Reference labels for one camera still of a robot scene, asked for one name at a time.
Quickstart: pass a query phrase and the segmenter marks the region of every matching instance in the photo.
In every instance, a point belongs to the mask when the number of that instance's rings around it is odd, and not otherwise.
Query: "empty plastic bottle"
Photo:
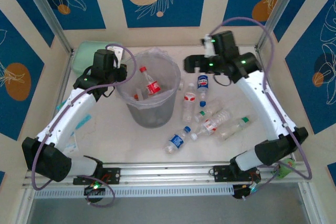
[[[221,99],[216,98],[212,100],[211,102],[209,102],[202,111],[199,111],[195,115],[195,121],[199,123],[205,119],[208,119],[211,116],[213,116],[215,113],[220,111],[222,108],[223,108],[223,102],[221,101]]]
[[[183,111],[182,111],[182,121],[191,122],[194,110],[195,110],[195,101],[196,101],[196,89],[193,83],[189,83],[188,88],[184,93],[183,101]]]
[[[204,123],[200,124],[195,133],[191,134],[192,140],[197,140],[200,136],[210,136],[213,134],[217,127],[219,127],[224,122],[227,122],[231,118],[231,113],[227,110],[222,109],[212,118],[207,119]]]
[[[187,126],[183,130],[176,132],[167,142],[164,150],[168,154],[173,154],[180,149],[180,147],[185,144],[186,136],[190,132],[190,128]]]
[[[197,91],[199,95],[199,105],[204,107],[206,105],[206,94],[209,90],[208,76],[200,74],[197,78]]]
[[[140,72],[144,76],[144,86],[147,89],[148,96],[158,94],[161,90],[159,84],[157,81],[154,81],[154,79],[147,73],[146,67],[141,67]]]
[[[216,130],[216,136],[220,140],[226,140],[235,133],[243,130],[246,128],[248,125],[251,124],[251,121],[249,117],[243,117],[240,119],[236,119],[228,124],[223,124],[220,127],[217,128]]]

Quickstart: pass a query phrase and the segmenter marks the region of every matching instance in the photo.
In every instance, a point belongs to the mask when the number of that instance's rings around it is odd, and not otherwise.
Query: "white bottle cap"
[[[197,140],[197,135],[195,133],[190,135],[191,139],[196,141]]]

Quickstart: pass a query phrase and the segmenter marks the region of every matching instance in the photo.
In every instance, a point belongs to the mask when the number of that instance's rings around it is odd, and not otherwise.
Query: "light green container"
[[[93,64],[93,56],[98,49],[105,49],[105,46],[110,43],[120,44],[119,42],[104,42],[104,41],[83,41],[75,50],[74,59],[72,62],[72,70],[80,77],[84,70]]]

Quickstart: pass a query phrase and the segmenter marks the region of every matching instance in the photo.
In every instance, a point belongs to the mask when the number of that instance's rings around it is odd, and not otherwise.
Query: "ventilated metal strip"
[[[117,198],[124,197],[174,197],[174,196],[213,196],[233,195],[232,185],[219,186],[156,186],[156,187],[117,187],[113,189]],[[35,193],[35,199],[75,199],[83,198],[81,188],[51,188]],[[112,192],[106,190],[106,195],[90,196],[91,198],[112,197]]]

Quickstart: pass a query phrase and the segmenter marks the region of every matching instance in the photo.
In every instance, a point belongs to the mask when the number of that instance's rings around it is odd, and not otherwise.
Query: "red bottle cap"
[[[147,71],[147,68],[146,67],[142,67],[142,68],[140,68],[140,72],[145,72],[145,71]]]

